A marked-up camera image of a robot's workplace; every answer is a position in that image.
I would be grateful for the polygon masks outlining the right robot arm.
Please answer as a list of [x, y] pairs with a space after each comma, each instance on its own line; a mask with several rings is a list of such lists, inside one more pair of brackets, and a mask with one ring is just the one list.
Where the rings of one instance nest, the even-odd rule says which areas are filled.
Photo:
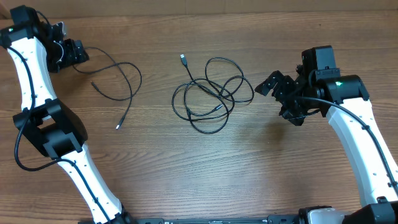
[[292, 79], [272, 72], [255, 91], [282, 106], [280, 116], [295, 126], [316, 113], [337, 134], [358, 185], [361, 208], [353, 213], [331, 206], [301, 208], [296, 215], [267, 217], [268, 223], [397, 223], [397, 164], [376, 124], [373, 106], [357, 75], [342, 76], [332, 46], [302, 52]]

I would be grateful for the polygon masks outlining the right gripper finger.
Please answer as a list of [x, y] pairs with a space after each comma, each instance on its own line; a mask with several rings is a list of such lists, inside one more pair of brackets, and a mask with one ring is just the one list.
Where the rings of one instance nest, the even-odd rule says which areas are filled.
[[285, 120], [291, 122], [295, 126], [303, 125], [304, 119], [306, 117], [306, 115], [303, 113], [290, 111], [285, 107], [281, 107], [279, 116], [283, 117]]
[[281, 82], [283, 79], [283, 74], [280, 71], [276, 70], [272, 72], [265, 81], [255, 87], [254, 91], [261, 95], [267, 96], [268, 93], [276, 86], [276, 84]]

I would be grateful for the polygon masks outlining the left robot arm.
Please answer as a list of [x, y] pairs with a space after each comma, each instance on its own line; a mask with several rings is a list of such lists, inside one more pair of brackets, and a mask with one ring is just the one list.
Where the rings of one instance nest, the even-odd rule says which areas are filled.
[[[1, 47], [13, 59], [21, 87], [21, 112], [13, 116], [19, 130], [14, 146], [17, 165], [37, 171], [57, 164], [86, 201], [92, 223], [133, 223], [90, 156], [84, 124], [57, 98], [50, 79], [51, 73], [89, 59], [82, 42], [67, 39], [63, 22], [51, 24], [31, 7], [21, 5], [10, 13], [13, 25], [1, 29]], [[19, 159], [22, 137], [51, 162], [37, 168], [23, 165]]]

